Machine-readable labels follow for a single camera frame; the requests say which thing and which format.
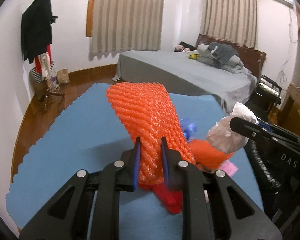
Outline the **white plastic bag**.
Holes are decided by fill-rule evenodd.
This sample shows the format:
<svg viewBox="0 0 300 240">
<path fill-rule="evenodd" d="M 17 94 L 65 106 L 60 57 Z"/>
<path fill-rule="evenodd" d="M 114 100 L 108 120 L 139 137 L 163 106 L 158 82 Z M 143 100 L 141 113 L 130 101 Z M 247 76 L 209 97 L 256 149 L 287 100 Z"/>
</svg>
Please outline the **white plastic bag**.
<svg viewBox="0 0 300 240">
<path fill-rule="evenodd" d="M 207 133 L 207 141 L 216 150 L 230 154 L 243 148 L 248 138 L 244 137 L 234 131 L 230 127 L 230 121 L 234 117 L 239 117 L 243 120 L 258 125 L 259 121 L 256 115 L 244 104 L 236 102 L 232 112 L 219 120 Z"/>
</svg>

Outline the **red cloth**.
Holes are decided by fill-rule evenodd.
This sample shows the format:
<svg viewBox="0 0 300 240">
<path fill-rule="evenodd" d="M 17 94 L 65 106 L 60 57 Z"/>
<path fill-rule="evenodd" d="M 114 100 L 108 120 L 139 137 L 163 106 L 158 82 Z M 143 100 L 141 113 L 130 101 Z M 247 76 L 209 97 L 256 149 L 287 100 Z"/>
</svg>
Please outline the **red cloth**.
<svg viewBox="0 0 300 240">
<path fill-rule="evenodd" d="M 184 148 L 185 154 L 170 146 L 171 144 L 163 138 L 161 150 L 155 158 L 161 162 L 159 169 L 155 171 L 159 175 L 157 182 L 146 177 L 139 181 L 139 187 L 154 192 L 168 212 L 178 214 L 183 210 L 183 201 L 189 197 L 191 187 L 203 195 L 202 185 L 207 183 L 203 174 L 217 170 L 234 154 L 220 152 L 208 141 L 198 139 L 187 144 Z"/>
</svg>

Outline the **blue plastic bag ball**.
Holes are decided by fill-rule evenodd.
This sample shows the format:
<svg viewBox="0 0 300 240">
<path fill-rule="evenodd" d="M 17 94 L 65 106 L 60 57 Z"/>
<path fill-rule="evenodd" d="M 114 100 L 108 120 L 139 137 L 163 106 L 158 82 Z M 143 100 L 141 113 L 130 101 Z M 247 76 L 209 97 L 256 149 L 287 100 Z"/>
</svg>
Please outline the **blue plastic bag ball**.
<svg viewBox="0 0 300 240">
<path fill-rule="evenodd" d="M 187 142 L 193 139 L 194 134 L 197 132 L 197 125 L 190 118 L 184 118 L 180 120 L 181 129 Z"/>
</svg>

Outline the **orange foam net sleeve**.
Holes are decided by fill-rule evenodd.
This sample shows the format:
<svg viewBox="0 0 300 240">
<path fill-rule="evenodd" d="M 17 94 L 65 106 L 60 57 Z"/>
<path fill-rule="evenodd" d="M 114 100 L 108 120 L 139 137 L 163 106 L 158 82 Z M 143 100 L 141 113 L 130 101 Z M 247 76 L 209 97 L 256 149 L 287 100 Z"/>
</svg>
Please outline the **orange foam net sleeve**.
<svg viewBox="0 0 300 240">
<path fill-rule="evenodd" d="M 184 137 L 175 106 L 164 85 L 160 83 L 122 82 L 111 85 L 106 97 L 132 141 L 140 138 L 141 158 L 139 183 L 163 183 L 161 139 L 181 158 L 195 163 Z"/>
</svg>

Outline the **black trash bin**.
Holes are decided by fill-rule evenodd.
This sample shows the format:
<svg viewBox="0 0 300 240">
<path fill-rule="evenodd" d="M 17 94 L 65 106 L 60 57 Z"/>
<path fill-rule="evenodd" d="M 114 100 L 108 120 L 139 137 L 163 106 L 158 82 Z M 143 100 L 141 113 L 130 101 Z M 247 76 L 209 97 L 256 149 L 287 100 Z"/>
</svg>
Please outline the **black trash bin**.
<svg viewBox="0 0 300 240">
<path fill-rule="evenodd" d="M 300 239 L 300 179 L 282 173 L 264 159 L 264 142 L 249 139 L 245 149 L 261 190 L 265 213 L 283 239 Z"/>
</svg>

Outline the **black chair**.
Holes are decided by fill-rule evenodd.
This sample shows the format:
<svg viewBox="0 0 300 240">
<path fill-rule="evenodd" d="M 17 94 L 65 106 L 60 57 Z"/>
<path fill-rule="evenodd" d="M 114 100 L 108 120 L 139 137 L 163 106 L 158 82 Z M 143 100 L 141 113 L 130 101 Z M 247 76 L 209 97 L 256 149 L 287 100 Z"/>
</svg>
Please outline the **black chair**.
<svg viewBox="0 0 300 240">
<path fill-rule="evenodd" d="M 268 122 L 273 107 L 280 105 L 282 88 L 277 82 L 261 75 L 258 85 L 245 105 L 262 121 Z"/>
</svg>

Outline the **wooden side desk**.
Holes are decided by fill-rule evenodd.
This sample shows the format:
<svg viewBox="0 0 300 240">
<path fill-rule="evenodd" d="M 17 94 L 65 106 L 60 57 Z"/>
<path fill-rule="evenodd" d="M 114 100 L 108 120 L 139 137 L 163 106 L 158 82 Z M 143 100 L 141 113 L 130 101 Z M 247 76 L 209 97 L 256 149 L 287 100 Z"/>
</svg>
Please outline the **wooden side desk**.
<svg viewBox="0 0 300 240">
<path fill-rule="evenodd" d="M 278 124 L 300 136 L 300 87 L 291 83 L 285 99 L 286 103 L 277 117 Z"/>
</svg>

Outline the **pink face mask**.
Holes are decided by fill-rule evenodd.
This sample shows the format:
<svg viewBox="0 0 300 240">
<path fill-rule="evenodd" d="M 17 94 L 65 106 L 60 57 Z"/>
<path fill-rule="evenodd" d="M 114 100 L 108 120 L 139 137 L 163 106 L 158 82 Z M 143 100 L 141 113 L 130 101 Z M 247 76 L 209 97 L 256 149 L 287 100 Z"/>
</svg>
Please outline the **pink face mask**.
<svg viewBox="0 0 300 240">
<path fill-rule="evenodd" d="M 229 160 L 226 160 L 224 163 L 222 163 L 219 169 L 223 170 L 230 177 L 232 177 L 238 171 L 238 167 Z"/>
</svg>

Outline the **wooden headboard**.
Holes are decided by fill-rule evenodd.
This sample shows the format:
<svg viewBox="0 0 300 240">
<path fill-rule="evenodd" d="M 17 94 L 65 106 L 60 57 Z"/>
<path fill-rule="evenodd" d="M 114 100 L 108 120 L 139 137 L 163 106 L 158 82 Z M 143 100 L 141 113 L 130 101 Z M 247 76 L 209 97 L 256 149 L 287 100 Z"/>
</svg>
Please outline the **wooden headboard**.
<svg viewBox="0 0 300 240">
<path fill-rule="evenodd" d="M 267 57 L 267 54 L 265 52 L 256 50 L 254 48 L 248 48 L 246 46 L 240 46 L 239 44 L 232 43 L 227 40 L 212 38 L 202 34 L 198 35 L 196 47 L 201 44 L 210 44 L 212 42 L 227 44 L 237 50 L 239 58 L 242 60 L 245 68 L 249 69 L 252 72 L 253 76 L 259 77 L 259 75 L 262 73 L 262 68 Z"/>
</svg>

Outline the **grey pillows pile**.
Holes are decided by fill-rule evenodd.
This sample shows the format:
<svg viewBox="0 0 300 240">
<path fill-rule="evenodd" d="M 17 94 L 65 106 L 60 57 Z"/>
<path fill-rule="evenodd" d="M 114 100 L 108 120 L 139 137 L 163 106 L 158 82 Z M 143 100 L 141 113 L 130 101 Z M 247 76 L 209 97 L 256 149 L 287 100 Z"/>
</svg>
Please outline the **grey pillows pile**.
<svg viewBox="0 0 300 240">
<path fill-rule="evenodd" d="M 231 74 L 252 75 L 252 72 L 245 68 L 237 50 L 228 44 L 217 42 L 200 44 L 197 51 L 199 53 L 197 61 L 200 63 L 225 70 Z"/>
</svg>

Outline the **blue table cloth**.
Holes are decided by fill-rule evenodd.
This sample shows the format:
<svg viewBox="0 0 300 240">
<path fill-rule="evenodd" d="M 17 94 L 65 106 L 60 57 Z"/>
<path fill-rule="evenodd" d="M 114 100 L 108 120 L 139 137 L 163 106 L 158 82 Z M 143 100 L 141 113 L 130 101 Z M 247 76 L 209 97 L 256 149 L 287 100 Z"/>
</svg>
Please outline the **blue table cloth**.
<svg viewBox="0 0 300 240">
<path fill-rule="evenodd" d="M 133 148 L 124 125 L 106 97 L 116 88 L 147 106 L 142 95 L 159 92 L 163 85 L 151 83 L 94 84 L 56 118 L 50 129 L 31 146 L 6 194 L 6 209 L 22 229 L 40 208 L 78 171 L 93 173 Z M 213 96 L 169 94 L 179 119 L 190 118 L 198 127 L 194 138 L 206 139 L 208 130 L 226 114 Z M 260 191 L 247 155 L 240 149 L 231 158 L 239 168 L 232 179 L 261 208 Z M 141 189 L 120 193 L 120 239 L 182 239 L 182 214 L 170 214 L 154 193 Z"/>
</svg>

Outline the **bed with grey sheet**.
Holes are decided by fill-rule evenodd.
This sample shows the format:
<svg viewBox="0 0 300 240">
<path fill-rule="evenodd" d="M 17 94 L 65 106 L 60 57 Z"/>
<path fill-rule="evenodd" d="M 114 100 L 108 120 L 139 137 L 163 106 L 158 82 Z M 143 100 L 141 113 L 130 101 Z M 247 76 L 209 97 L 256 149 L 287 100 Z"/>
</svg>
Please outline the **bed with grey sheet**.
<svg viewBox="0 0 300 240">
<path fill-rule="evenodd" d="M 239 74 L 192 60 L 185 53 L 125 51 L 119 55 L 115 81 L 161 83 L 170 93 L 211 95 L 225 113 L 251 97 L 257 78 L 247 68 Z"/>
</svg>

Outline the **yellow plush toy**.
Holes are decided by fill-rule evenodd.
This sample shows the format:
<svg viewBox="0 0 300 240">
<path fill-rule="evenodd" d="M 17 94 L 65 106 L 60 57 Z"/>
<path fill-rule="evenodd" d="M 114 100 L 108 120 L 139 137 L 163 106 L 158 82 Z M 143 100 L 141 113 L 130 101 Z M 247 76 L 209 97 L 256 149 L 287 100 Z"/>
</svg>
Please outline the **yellow plush toy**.
<svg viewBox="0 0 300 240">
<path fill-rule="evenodd" d="M 200 54 L 197 51 L 190 51 L 189 52 L 189 58 L 192 60 L 198 60 L 200 57 Z"/>
</svg>

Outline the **right beige curtain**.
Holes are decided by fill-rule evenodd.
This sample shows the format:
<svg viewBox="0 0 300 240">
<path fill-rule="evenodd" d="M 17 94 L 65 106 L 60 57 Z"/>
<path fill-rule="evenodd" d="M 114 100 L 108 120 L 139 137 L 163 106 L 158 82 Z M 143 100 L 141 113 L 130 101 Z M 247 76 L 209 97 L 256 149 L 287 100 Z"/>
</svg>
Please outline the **right beige curtain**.
<svg viewBox="0 0 300 240">
<path fill-rule="evenodd" d="M 203 0 L 200 33 L 257 47 L 258 0 Z"/>
</svg>

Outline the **beige curtain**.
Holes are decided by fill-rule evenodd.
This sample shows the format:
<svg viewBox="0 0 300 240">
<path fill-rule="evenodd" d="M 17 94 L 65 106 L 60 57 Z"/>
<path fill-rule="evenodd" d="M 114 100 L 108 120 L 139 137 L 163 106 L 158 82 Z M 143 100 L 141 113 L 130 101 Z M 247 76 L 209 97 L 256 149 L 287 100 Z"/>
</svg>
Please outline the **beige curtain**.
<svg viewBox="0 0 300 240">
<path fill-rule="evenodd" d="M 164 0 L 95 0 L 90 51 L 157 51 Z"/>
<path fill-rule="evenodd" d="M 257 47 L 258 0 L 203 0 L 200 33 Z"/>
</svg>

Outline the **brown paper bag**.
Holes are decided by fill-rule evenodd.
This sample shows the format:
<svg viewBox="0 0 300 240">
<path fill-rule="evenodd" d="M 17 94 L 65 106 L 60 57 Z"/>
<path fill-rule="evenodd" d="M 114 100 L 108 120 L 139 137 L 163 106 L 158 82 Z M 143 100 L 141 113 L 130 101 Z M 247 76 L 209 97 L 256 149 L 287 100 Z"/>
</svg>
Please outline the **brown paper bag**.
<svg viewBox="0 0 300 240">
<path fill-rule="evenodd" d="M 62 69 L 57 72 L 57 82 L 60 85 L 68 84 L 70 82 L 70 77 L 67 69 Z"/>
</svg>

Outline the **red garment on rack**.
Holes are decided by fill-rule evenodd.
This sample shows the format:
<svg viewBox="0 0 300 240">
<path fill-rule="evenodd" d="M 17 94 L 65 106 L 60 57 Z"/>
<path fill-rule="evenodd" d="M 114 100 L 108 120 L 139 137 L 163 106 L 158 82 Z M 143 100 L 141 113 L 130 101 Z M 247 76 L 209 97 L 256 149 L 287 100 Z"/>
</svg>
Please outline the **red garment on rack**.
<svg viewBox="0 0 300 240">
<path fill-rule="evenodd" d="M 51 77 L 50 67 L 51 67 L 51 49 L 50 45 L 47 45 L 47 52 L 35 57 L 35 69 L 36 72 L 41 75 L 41 79 L 49 79 Z"/>
</svg>

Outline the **left beige curtain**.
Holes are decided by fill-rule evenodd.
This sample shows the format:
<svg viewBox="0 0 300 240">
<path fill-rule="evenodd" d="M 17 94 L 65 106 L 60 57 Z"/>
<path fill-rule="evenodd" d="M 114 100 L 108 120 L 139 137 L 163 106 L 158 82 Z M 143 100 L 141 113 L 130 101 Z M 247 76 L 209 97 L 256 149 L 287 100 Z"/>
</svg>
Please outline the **left beige curtain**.
<svg viewBox="0 0 300 240">
<path fill-rule="evenodd" d="M 90 51 L 157 51 L 164 0 L 95 0 Z"/>
</svg>

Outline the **black coat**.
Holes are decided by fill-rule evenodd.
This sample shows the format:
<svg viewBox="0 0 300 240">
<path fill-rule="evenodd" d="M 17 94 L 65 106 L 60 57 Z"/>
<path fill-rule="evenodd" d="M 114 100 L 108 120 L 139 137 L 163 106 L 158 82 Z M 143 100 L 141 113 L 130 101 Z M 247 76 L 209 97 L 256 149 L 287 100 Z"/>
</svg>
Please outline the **black coat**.
<svg viewBox="0 0 300 240">
<path fill-rule="evenodd" d="M 58 16 L 52 13 L 51 0 L 34 0 L 21 17 L 21 51 L 30 64 L 47 53 L 52 44 L 52 27 Z"/>
</svg>

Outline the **wooden coat rack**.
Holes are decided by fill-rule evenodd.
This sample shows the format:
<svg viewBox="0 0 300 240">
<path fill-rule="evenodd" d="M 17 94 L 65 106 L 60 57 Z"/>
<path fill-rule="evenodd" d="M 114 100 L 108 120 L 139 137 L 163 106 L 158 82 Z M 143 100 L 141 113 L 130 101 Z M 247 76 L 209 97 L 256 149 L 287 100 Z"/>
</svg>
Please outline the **wooden coat rack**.
<svg viewBox="0 0 300 240">
<path fill-rule="evenodd" d="M 53 62 L 52 56 L 51 56 L 50 74 L 52 73 L 52 70 L 53 70 L 53 67 L 52 67 L 53 64 L 54 64 L 54 62 Z M 50 96 L 55 95 L 55 96 L 63 97 L 64 94 L 57 92 L 58 85 L 56 84 L 57 83 L 56 77 L 53 76 L 52 74 L 49 79 L 42 80 L 42 83 L 44 83 L 46 86 L 46 90 L 45 90 L 45 94 L 44 94 L 44 110 L 46 111 L 47 110 L 47 99 Z"/>
</svg>

